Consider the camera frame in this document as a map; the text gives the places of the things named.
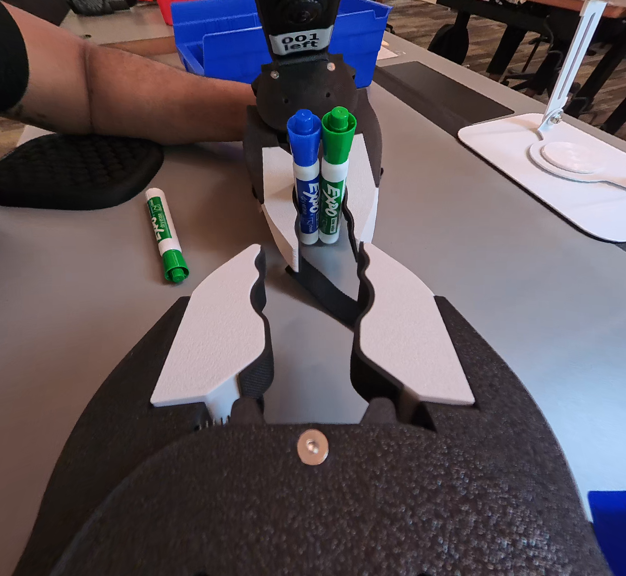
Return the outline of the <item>black table mat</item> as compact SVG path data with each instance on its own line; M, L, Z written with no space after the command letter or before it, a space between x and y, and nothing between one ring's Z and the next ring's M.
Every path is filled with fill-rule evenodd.
M514 114L512 109L419 62L377 67L373 80L453 136L466 126Z

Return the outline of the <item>blue plastic bin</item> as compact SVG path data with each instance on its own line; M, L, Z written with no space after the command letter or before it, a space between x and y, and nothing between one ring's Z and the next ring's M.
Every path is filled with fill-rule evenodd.
M356 71L356 87L372 83L391 7L341 0L329 52ZM188 72L251 84L271 62L254 0L195 0L171 5L175 43Z
M593 529L614 575L625 575L625 491L590 491Z

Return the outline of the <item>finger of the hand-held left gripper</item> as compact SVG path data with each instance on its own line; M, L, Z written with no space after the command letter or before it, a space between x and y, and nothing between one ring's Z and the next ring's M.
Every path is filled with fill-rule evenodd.
M294 272L299 272L298 212L293 204L293 159L280 147L262 149L262 210L274 241Z
M353 138L348 164L344 215L348 222L350 245L357 260L361 243L372 242L379 199L379 188L374 182L363 135Z

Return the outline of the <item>white stand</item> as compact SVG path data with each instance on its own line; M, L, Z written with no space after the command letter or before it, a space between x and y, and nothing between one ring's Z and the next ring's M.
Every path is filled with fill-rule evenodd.
M625 153L563 119L567 91L606 7L590 0L544 114L467 126L458 138L492 166L600 240L625 243Z

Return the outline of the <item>blue dry-erase marker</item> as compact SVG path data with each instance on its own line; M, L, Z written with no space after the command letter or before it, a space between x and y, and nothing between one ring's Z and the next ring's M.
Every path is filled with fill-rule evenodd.
M303 244L319 238L319 146L321 121L308 109L300 109L287 121L293 157L293 177L299 213L299 234Z

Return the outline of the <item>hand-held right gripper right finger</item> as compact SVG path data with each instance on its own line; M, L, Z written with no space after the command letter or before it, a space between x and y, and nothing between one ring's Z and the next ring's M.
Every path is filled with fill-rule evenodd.
M388 398L402 422L420 422L424 403L475 404L433 292L371 243L357 265L358 305L350 380L366 401Z

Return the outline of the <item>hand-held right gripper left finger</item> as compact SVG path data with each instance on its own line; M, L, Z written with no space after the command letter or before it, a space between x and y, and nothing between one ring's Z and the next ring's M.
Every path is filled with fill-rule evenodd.
M151 397L155 407L204 403L225 423L240 397L260 400L274 377L265 253L250 245L192 292Z

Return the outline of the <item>person's left forearm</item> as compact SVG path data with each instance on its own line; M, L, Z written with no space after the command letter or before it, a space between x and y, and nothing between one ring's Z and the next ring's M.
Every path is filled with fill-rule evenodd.
M4 3L29 63L27 90L1 116L55 133L103 134L162 145L241 141L249 85L188 74L123 50L91 44Z

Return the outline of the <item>green dry-erase marker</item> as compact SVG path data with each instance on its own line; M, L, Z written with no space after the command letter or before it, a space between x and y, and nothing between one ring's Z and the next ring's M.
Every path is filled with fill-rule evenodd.
M320 162L319 239L333 244L339 237L349 152L357 121L345 107L336 106L321 123L324 156Z
M165 193L159 188L150 188L146 190L145 197L165 279L176 284L182 283L190 271L182 254Z

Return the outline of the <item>black backpack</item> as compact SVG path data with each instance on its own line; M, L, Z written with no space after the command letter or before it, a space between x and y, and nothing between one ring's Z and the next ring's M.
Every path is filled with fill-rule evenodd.
M469 35L466 25L445 24L434 34L427 47L453 63L463 65L469 48Z

